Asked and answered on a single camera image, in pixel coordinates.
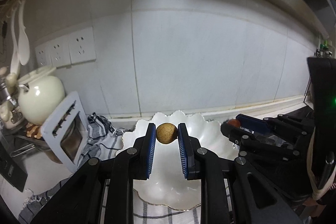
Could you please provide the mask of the person right hand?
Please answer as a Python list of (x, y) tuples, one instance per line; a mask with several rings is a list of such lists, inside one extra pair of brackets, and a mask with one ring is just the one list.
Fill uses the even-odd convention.
[(335, 182), (331, 184), (330, 188), (319, 200), (316, 201), (309, 197), (303, 204), (308, 207), (314, 206), (315, 209), (310, 216), (319, 217), (328, 205), (335, 205)]

